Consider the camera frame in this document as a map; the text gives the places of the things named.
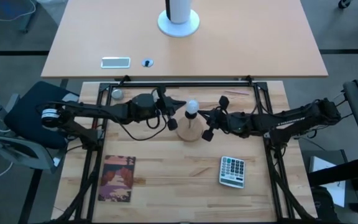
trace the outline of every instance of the gray floor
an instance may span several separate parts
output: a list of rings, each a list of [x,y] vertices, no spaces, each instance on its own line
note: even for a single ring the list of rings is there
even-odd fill
[[[14,9],[30,9],[25,0],[9,1]],[[34,23],[28,34],[18,32],[21,20],[0,22],[0,50],[48,50],[52,44],[63,9],[64,1],[49,4],[37,11]],[[7,1],[0,0],[0,17],[14,13],[6,11]],[[307,18],[320,49],[358,49],[358,0],[342,11],[337,8],[337,0],[302,0]],[[358,78],[358,55],[323,55],[329,77],[325,79],[287,79],[285,89],[292,108],[304,105],[316,98],[334,98],[342,84]],[[6,103],[12,93],[23,95],[40,74],[46,57],[0,57],[0,100]],[[60,80],[46,80],[59,85]],[[79,93],[81,83],[86,80],[70,80],[67,88]],[[350,113],[347,104],[341,106],[343,114]],[[344,149],[349,160],[358,158],[358,129],[353,117],[338,125],[319,131],[314,142],[327,150]],[[320,150],[318,147],[300,140],[301,150]],[[9,165],[0,157],[0,172]],[[17,223],[25,194],[29,187],[32,171],[21,166],[12,169],[0,178],[0,223]],[[43,175],[30,222],[43,222],[50,218],[57,191],[60,172],[56,175]],[[341,215],[341,221],[358,223],[352,214]]]

